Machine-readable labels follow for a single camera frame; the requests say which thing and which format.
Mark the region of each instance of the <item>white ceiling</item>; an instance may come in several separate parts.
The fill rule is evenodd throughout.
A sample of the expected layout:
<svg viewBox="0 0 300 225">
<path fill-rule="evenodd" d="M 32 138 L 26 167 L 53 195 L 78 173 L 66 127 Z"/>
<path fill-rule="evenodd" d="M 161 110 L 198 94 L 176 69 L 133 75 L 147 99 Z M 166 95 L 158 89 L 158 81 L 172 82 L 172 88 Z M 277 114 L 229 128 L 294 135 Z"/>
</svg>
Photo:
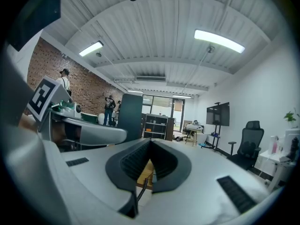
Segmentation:
<svg viewBox="0 0 300 225">
<path fill-rule="evenodd" d="M 130 90 L 201 95 L 246 65 L 285 22 L 270 0 L 61 0 L 61 18 L 45 31 L 78 54 L 104 43 L 85 61 Z M 194 39 L 195 29 L 242 44 L 240 54 Z M 165 76 L 167 84 L 138 84 L 140 75 Z"/>
</svg>

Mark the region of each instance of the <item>black cap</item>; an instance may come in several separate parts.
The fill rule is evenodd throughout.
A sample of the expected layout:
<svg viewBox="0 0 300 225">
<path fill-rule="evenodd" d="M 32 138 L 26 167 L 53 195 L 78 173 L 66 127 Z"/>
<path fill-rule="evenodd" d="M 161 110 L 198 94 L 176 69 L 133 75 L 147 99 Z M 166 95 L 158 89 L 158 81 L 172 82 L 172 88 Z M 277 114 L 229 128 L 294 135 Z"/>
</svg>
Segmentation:
<svg viewBox="0 0 300 225">
<path fill-rule="evenodd" d="M 70 74 L 69 70 L 64 68 L 62 71 L 60 71 L 60 74 L 62 74 L 62 72 L 65 72 L 65 74 L 68 76 Z"/>
</svg>

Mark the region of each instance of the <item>brick wall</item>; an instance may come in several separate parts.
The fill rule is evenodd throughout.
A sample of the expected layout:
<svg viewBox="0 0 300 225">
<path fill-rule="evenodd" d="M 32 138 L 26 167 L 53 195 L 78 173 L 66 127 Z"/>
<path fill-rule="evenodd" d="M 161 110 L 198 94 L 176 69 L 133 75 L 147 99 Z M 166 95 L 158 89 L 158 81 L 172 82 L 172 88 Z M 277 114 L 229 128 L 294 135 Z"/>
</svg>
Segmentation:
<svg viewBox="0 0 300 225">
<path fill-rule="evenodd" d="M 98 115 L 104 112 L 105 97 L 112 94 L 115 102 L 122 100 L 123 92 L 110 85 L 97 75 L 82 67 L 70 58 L 62 58 L 55 47 L 39 39 L 28 69 L 27 84 L 35 90 L 46 75 L 54 80 L 60 77 L 60 71 L 70 71 L 72 99 L 81 105 L 82 112 Z"/>
</svg>

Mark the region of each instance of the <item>potted plant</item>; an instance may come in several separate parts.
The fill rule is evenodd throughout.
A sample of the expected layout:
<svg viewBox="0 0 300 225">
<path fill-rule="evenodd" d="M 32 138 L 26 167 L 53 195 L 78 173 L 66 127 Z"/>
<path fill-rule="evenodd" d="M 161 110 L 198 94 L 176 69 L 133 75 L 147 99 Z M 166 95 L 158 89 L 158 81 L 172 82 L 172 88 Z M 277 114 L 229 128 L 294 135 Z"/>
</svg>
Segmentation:
<svg viewBox="0 0 300 225">
<path fill-rule="evenodd" d="M 294 122 L 296 121 L 296 119 L 294 118 L 294 115 L 297 115 L 300 118 L 300 115 L 296 112 L 296 108 L 294 108 L 295 113 L 289 111 L 286 115 L 285 115 L 285 119 L 286 121 L 289 123 L 289 127 L 290 128 L 297 128 L 298 126 L 294 126 Z"/>
</svg>

